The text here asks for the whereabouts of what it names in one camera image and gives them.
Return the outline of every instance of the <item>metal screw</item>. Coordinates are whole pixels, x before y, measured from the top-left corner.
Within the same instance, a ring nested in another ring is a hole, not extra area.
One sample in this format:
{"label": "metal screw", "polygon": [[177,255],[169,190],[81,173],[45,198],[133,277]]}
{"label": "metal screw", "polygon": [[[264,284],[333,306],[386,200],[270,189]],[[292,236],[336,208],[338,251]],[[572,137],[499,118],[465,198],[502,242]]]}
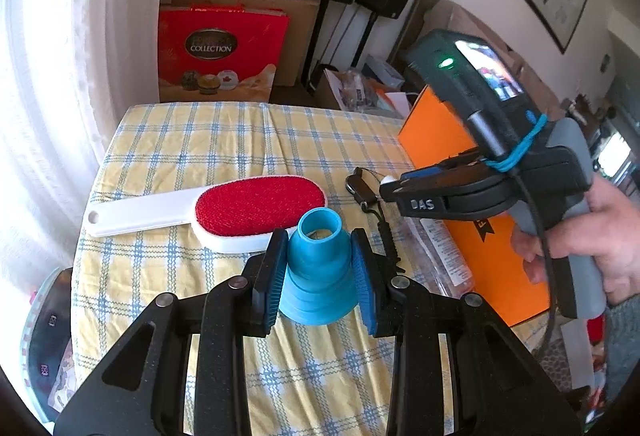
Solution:
{"label": "metal screw", "polygon": [[156,306],[164,308],[174,301],[174,296],[170,293],[162,293],[156,297]]}
{"label": "metal screw", "polygon": [[403,290],[404,288],[409,288],[410,285],[409,279],[402,275],[396,275],[393,279],[391,279],[391,286],[397,288],[399,290]]}
{"label": "metal screw", "polygon": [[477,293],[470,293],[465,295],[465,302],[472,308],[479,308],[482,306],[482,297]]}
{"label": "metal screw", "polygon": [[247,279],[245,277],[242,277],[241,275],[236,275],[235,277],[229,279],[229,288],[233,288],[234,290],[241,290],[247,284],[249,284],[249,281],[247,281]]}

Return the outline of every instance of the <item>human hand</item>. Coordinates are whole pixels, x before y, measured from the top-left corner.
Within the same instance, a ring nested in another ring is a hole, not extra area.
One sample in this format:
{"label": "human hand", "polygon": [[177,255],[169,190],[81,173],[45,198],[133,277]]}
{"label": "human hand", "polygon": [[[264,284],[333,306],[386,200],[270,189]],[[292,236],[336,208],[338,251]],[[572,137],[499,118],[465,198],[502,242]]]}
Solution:
{"label": "human hand", "polygon": [[[585,194],[591,213],[566,219],[546,233],[553,259],[591,255],[602,272],[611,305],[640,293],[640,210],[620,190],[596,174]],[[521,256],[533,284],[546,280],[540,239],[517,226],[511,246]]]}

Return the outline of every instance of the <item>white brush handle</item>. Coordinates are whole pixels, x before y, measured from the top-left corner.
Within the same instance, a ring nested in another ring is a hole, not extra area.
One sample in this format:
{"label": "white brush handle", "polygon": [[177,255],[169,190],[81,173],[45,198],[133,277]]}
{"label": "white brush handle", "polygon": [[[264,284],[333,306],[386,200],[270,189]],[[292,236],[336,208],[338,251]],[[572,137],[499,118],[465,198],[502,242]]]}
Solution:
{"label": "white brush handle", "polygon": [[107,203],[89,203],[84,227],[93,237],[186,225],[200,195],[211,187],[129,197]]}

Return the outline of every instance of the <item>red paper bag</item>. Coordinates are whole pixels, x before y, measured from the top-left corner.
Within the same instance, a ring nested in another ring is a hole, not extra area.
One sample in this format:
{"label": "red paper bag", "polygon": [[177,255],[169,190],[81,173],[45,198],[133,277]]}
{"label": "red paper bag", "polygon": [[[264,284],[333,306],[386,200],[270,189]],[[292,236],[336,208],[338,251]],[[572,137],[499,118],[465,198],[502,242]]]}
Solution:
{"label": "red paper bag", "polygon": [[238,6],[161,6],[160,100],[269,101],[289,17]]}

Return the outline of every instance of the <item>orange box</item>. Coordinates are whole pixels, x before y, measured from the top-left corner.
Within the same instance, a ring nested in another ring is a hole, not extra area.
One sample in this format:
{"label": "orange box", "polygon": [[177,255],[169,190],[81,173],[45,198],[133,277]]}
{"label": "orange box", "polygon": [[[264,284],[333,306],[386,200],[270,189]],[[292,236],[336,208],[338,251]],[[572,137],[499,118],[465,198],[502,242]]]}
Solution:
{"label": "orange box", "polygon": [[[415,167],[437,164],[476,146],[429,87],[418,98],[398,138]],[[486,233],[484,240],[474,222],[446,223],[474,274],[476,291],[507,324],[514,326],[548,309],[546,285],[529,282],[522,259],[511,249],[513,219],[508,215],[489,218],[493,233]]]}

